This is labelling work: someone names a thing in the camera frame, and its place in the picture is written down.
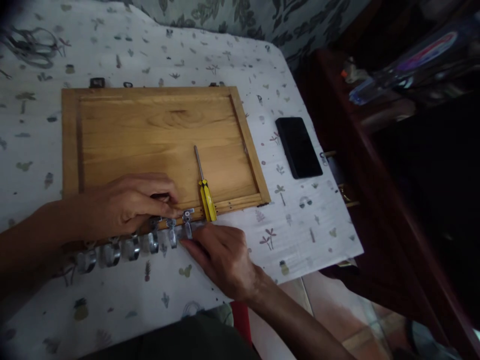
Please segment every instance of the black phone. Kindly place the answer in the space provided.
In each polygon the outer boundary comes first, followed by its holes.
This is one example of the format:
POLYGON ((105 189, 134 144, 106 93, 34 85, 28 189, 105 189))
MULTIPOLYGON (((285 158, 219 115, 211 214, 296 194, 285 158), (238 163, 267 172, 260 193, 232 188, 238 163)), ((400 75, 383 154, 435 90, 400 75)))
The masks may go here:
POLYGON ((293 178, 304 179, 323 175, 304 120, 301 117, 280 117, 275 124, 293 178))

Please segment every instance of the left hand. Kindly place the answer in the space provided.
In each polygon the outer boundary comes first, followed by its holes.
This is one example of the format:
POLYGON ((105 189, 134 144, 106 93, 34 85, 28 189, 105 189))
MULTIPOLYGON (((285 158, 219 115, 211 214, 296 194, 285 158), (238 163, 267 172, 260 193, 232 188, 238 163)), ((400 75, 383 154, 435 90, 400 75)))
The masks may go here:
POLYGON ((60 227, 63 243, 96 241, 131 234, 150 216, 177 219, 182 210, 171 207, 178 202, 174 182, 164 173, 122 176, 66 200, 48 203, 33 215, 60 227), (163 198, 152 195, 167 194, 163 198))

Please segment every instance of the wooden edge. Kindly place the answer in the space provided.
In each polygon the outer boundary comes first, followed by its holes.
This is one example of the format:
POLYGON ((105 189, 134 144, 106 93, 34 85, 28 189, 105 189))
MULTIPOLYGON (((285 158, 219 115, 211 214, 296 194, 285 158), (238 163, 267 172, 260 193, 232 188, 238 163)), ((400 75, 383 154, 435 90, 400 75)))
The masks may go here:
POLYGON ((270 198, 269 189, 267 187, 267 183, 265 182, 262 167, 260 166, 254 141, 252 140, 252 134, 250 133, 249 124, 247 122, 247 117, 245 116, 242 101, 240 100, 239 91, 237 90, 236 86, 230 86, 228 89, 230 91, 230 99, 236 113, 236 118, 238 119, 238 125, 240 126, 243 143, 246 148, 246 154, 248 155, 250 162, 250 168, 253 172, 253 179, 255 180, 256 187, 260 192, 262 202, 270 203, 272 199, 270 198))
POLYGON ((62 198, 67 199, 79 193, 78 97, 74 89, 61 91, 61 132, 63 189, 62 198))
MULTIPOLYGON (((248 195, 248 196, 242 196, 238 197, 232 200, 226 200, 226 201, 221 201, 217 202, 215 205, 216 212, 221 215, 221 214, 226 214, 226 213, 231 213, 234 211, 238 210, 243 210, 246 208, 252 208, 256 207, 258 205, 262 204, 262 197, 259 193, 256 193, 254 195, 248 195)), ((204 210, 201 206, 195 207, 195 212, 191 214, 191 221, 196 222, 200 220, 205 219, 205 214, 204 210)), ((176 225, 182 225, 184 222, 182 221, 181 218, 176 220, 176 225)), ((167 225, 165 220, 162 220, 161 222, 158 223, 158 229, 163 230, 167 229, 167 225)), ((148 225, 145 224, 140 228, 140 234, 144 235, 147 234, 150 231, 148 228, 148 225)), ((108 243, 107 239, 102 239, 96 242, 96 246, 101 246, 108 243)), ((74 253, 82 250, 86 250, 87 248, 85 247, 84 243, 82 241, 75 241, 75 242, 69 242, 65 244, 63 247, 63 252, 64 253, 74 253)))
POLYGON ((188 96, 195 95, 202 98, 208 98, 211 96, 216 97, 229 97, 230 90, 228 87, 106 87, 106 88, 82 88, 82 89, 70 89, 75 91, 79 98, 82 100, 93 100, 95 98, 118 98, 128 96, 129 99, 132 96, 138 95, 141 97, 151 97, 158 95, 172 95, 172 96, 188 96))

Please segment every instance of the table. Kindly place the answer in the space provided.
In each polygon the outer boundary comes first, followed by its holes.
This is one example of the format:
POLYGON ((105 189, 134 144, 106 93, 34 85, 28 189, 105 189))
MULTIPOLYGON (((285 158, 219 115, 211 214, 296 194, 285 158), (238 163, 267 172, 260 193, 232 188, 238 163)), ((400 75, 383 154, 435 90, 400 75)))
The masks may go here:
MULTIPOLYGON (((219 216, 246 233, 250 256, 278 284, 363 252, 328 165, 293 179, 275 126, 305 121, 323 151, 285 58, 270 43, 160 26, 122 3, 24 4, 17 29, 43 27, 58 39, 53 67, 39 69, 3 49, 0 69, 0 224, 4 230, 61 198, 61 88, 237 86, 272 203, 219 216)), ((159 234, 167 244, 167 236, 159 234)), ((181 246, 113 268, 55 274, 4 324, 7 348, 21 359, 75 358, 230 301, 181 246)))

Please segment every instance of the red object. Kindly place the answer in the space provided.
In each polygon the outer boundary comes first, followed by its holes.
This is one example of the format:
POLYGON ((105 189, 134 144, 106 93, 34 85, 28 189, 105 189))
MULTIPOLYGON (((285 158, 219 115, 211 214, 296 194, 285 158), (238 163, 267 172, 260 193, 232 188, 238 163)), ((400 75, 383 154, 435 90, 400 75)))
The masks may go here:
POLYGON ((241 301, 230 303, 233 314, 233 327, 238 330, 248 346, 252 347, 252 334, 250 333, 249 308, 241 301))

